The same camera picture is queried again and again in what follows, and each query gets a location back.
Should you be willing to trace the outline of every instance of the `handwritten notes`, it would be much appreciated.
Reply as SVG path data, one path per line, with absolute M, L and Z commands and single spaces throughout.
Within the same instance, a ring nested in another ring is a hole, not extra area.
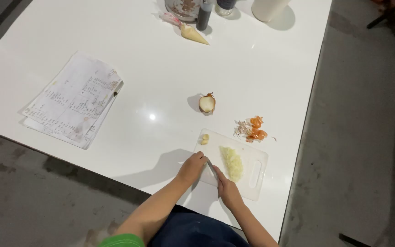
M 122 84 L 111 66 L 77 52 L 23 111 L 24 125 L 87 149 Z

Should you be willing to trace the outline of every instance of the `hand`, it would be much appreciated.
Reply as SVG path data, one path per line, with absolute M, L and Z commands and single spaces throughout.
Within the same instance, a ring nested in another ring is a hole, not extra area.
M 202 168 L 208 158 L 204 156 L 204 153 L 199 151 L 194 153 L 188 158 L 184 164 L 182 164 L 181 169 L 179 169 L 177 178 L 185 181 L 189 185 L 193 184 L 200 176 Z
M 243 202 L 236 183 L 227 179 L 219 167 L 213 165 L 213 168 L 219 178 L 217 181 L 217 191 L 225 206 L 231 211 L 245 207 L 245 203 Z

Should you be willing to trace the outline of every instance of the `cutting board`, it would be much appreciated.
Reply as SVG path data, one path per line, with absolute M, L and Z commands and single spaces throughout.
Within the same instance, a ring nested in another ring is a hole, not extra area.
M 201 145 L 202 136 L 205 134 L 210 135 L 210 139 L 208 144 Z M 202 151 L 213 165 L 220 168 L 227 178 L 229 176 L 223 162 L 220 146 L 235 149 L 237 154 L 240 155 L 243 164 L 243 176 L 236 185 L 243 197 L 257 201 L 259 199 L 260 189 L 262 188 L 269 155 L 249 146 L 244 140 L 235 140 L 212 132 L 211 130 L 202 129 L 199 139 L 196 142 L 195 153 Z M 200 180 L 217 187 L 216 177 L 208 165 L 202 171 Z

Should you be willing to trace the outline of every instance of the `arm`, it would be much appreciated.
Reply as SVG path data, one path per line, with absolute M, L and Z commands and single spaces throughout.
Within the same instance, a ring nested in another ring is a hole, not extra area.
M 182 165 L 173 180 L 141 204 L 117 229 L 115 235 L 132 233 L 147 245 L 167 219 L 173 206 L 199 178 L 207 158 L 202 152 L 193 154 Z
M 278 247 L 277 242 L 245 205 L 236 184 L 227 179 L 217 166 L 213 165 L 213 167 L 219 177 L 217 186 L 219 196 L 225 206 L 233 213 L 245 233 L 248 243 L 253 247 Z

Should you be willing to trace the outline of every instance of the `chair leg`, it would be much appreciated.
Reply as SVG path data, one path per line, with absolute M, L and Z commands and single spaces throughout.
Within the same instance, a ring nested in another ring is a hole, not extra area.
M 366 28 L 368 28 L 368 29 L 373 28 L 375 25 L 379 24 L 381 21 L 387 19 L 390 14 L 394 13 L 394 11 L 395 11 L 395 6 L 391 9 L 385 10 L 385 13 L 383 13 L 381 16 L 379 16 L 376 20 L 372 21 L 370 24 L 368 24 L 366 26 Z
M 367 244 L 364 244 L 362 242 L 359 242 L 358 240 L 350 238 L 349 236 L 346 236 L 346 235 L 344 235 L 342 233 L 339 233 L 339 239 L 344 241 L 344 242 L 347 242 L 349 244 L 352 244 L 352 245 L 354 245 L 356 247 L 371 247 L 370 245 L 367 245 Z

